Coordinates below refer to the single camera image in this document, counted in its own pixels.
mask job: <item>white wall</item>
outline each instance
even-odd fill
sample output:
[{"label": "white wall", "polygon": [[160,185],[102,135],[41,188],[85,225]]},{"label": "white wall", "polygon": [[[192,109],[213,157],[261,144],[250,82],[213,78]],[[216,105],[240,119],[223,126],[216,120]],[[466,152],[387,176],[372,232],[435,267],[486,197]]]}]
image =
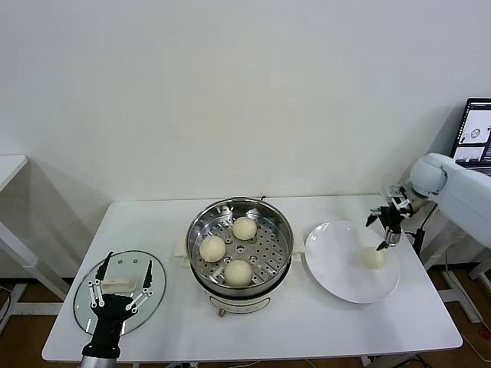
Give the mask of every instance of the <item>white wall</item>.
[{"label": "white wall", "polygon": [[433,141],[467,97],[491,95],[489,12],[5,0],[0,154],[30,166],[0,219],[70,276],[110,201],[378,192],[450,144]]}]

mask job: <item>perforated steamer tray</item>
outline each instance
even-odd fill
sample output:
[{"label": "perforated steamer tray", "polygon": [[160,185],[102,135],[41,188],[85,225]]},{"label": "perforated steamer tray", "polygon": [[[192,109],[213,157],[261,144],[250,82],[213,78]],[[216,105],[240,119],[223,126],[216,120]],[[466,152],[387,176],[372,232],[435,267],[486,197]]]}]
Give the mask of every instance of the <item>perforated steamer tray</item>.
[{"label": "perforated steamer tray", "polygon": [[[243,241],[232,234],[232,224],[247,216],[257,224],[254,238]],[[209,236],[219,236],[226,243],[225,257],[206,262],[199,247]],[[199,281],[221,295],[247,297],[274,287],[288,269],[293,249],[293,235],[285,216],[268,203],[257,199],[232,198],[213,203],[194,219],[186,237],[186,250]],[[252,266],[248,287],[226,285],[223,271],[228,263],[243,260]]]}]

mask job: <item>electric steamer pot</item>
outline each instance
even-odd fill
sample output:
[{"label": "electric steamer pot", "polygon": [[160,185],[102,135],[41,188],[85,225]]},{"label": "electric steamer pot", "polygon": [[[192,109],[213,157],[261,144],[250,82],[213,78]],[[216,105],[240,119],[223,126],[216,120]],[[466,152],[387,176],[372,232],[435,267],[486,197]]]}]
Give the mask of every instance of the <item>electric steamer pot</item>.
[{"label": "electric steamer pot", "polygon": [[[245,241],[232,234],[233,222],[243,216],[257,225],[255,237]],[[214,235],[223,239],[226,253],[220,261],[206,262],[199,254],[199,247],[203,239]],[[208,294],[238,305],[257,301],[275,289],[290,268],[292,251],[293,233],[286,217],[272,205],[252,198],[234,197],[209,205],[194,218],[186,235],[187,257],[196,280]],[[225,282],[225,267],[237,259],[252,266],[249,286],[230,287]]]}]

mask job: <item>pot handle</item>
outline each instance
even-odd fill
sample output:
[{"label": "pot handle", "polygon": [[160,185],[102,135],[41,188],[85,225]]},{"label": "pot handle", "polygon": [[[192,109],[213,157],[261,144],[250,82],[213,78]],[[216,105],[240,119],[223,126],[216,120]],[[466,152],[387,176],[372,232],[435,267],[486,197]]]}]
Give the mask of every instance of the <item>pot handle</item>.
[{"label": "pot handle", "polygon": [[293,229],[293,252],[292,261],[301,262],[302,254],[305,253],[305,243],[302,232],[298,229]]},{"label": "pot handle", "polygon": [[182,268],[190,267],[189,260],[187,259],[185,234],[180,234],[177,237],[176,245],[174,246],[174,257],[180,258]]}]

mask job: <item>white plate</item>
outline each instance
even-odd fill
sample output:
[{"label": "white plate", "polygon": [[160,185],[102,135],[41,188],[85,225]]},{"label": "white plate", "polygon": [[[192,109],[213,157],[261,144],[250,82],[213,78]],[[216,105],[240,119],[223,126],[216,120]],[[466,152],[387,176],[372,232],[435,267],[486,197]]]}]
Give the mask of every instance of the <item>white plate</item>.
[{"label": "white plate", "polygon": [[329,292],[353,303],[374,303],[392,293],[400,279],[395,252],[387,249],[387,263],[371,270],[361,263],[364,248],[383,239],[349,221],[333,221],[312,230],[305,243],[305,260],[317,281]]}]

